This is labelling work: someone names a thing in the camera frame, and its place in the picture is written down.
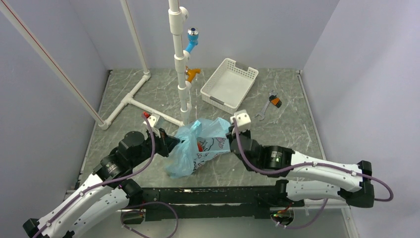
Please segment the light blue plastic bag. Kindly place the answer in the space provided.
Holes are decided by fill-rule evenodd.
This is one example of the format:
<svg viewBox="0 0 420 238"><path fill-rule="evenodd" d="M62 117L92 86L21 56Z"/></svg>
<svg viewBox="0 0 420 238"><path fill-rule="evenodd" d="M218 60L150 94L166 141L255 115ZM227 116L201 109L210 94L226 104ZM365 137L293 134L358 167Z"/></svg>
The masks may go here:
<svg viewBox="0 0 420 238"><path fill-rule="evenodd" d="M178 129L175 137L181 140L170 153L165 163L166 173L173 179L191 175L216 156L229 153L226 133L230 123L222 118L215 120L199 118ZM203 152L198 151L197 142Z"/></svg>

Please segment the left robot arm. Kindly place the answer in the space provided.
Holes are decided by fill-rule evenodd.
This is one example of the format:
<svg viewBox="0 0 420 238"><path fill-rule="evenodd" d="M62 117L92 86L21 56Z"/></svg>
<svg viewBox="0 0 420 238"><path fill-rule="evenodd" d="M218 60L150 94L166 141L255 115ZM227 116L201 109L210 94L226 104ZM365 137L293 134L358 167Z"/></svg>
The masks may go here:
<svg viewBox="0 0 420 238"><path fill-rule="evenodd" d="M180 142L162 128L147 137L128 132L75 192L42 218L28 219L24 231L30 238L79 238L117 210L138 207L143 191L130 178L133 169L155 154L168 157Z"/></svg>

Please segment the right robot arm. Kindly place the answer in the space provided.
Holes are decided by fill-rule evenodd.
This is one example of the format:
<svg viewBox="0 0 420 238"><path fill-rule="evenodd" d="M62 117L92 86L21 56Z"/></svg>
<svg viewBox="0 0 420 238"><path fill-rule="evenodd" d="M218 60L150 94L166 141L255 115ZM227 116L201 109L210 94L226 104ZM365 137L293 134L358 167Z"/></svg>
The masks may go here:
<svg viewBox="0 0 420 238"><path fill-rule="evenodd" d="M374 186L371 163L340 164L313 158L282 146L263 146L251 138L249 130L236 132L231 126L226 135L231 153L246 170L277 178L273 200L279 206L304 199L336 199L349 206L371 208Z"/></svg>

